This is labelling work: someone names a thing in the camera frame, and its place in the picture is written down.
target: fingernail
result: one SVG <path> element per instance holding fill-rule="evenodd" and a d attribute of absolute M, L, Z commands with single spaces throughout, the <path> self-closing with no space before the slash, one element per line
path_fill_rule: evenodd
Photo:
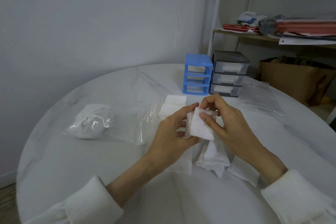
<path fill-rule="evenodd" d="M 204 112 L 201 112 L 201 113 L 199 114 L 199 116 L 201 117 L 202 120 L 205 119 L 205 114 L 204 114 Z"/>

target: forearm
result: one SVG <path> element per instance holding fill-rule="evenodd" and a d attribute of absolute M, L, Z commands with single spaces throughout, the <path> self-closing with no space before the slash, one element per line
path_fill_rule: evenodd
<path fill-rule="evenodd" d="M 288 171 L 284 163 L 264 147 L 255 152 L 254 157 L 248 162 L 268 184 L 274 183 Z"/>
<path fill-rule="evenodd" d="M 108 184 L 106 189 L 116 203 L 123 207 L 142 186 L 162 171 L 153 158 L 146 154 L 130 169 Z"/>

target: cuff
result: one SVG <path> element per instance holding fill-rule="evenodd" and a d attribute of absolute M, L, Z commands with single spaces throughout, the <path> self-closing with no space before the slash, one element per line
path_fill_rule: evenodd
<path fill-rule="evenodd" d="M 317 190 L 296 170 L 261 191 L 282 223 L 303 223 L 331 208 L 332 199 Z"/>
<path fill-rule="evenodd" d="M 94 176 L 82 189 L 65 200 L 65 210 L 73 224 L 111 224 L 124 213 L 98 176 Z"/>

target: left hand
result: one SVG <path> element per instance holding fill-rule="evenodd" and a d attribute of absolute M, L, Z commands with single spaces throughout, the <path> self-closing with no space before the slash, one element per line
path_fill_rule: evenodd
<path fill-rule="evenodd" d="M 160 171 L 174 164 L 187 149 L 199 143 L 198 137 L 183 138 L 184 132 L 176 131 L 178 128 L 185 128 L 184 120 L 187 118 L 187 113 L 194 111 L 198 106 L 198 102 L 185 106 L 160 122 L 153 142 L 146 153 L 146 156 L 158 165 Z"/>

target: white table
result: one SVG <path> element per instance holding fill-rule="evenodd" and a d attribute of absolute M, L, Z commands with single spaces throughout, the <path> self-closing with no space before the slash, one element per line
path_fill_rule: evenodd
<path fill-rule="evenodd" d="M 145 152 L 147 145 L 75 139 L 64 134 L 89 103 L 128 109 L 182 94 L 184 65 L 129 68 L 96 78 L 67 94 L 41 118 L 23 150 L 17 176 L 22 221 L 44 212 L 84 186 L 94 175 L 115 179 Z M 272 89 L 287 115 L 275 119 L 250 111 L 239 98 L 225 100 L 240 108 L 259 140 L 288 168 L 297 169 L 318 189 L 336 198 L 336 133 L 317 115 L 288 95 Z M 188 95 L 188 104 L 202 96 Z M 228 172 L 221 179 L 193 165 L 192 175 L 164 172 L 136 194 L 120 223 L 278 223 L 260 193 Z"/>

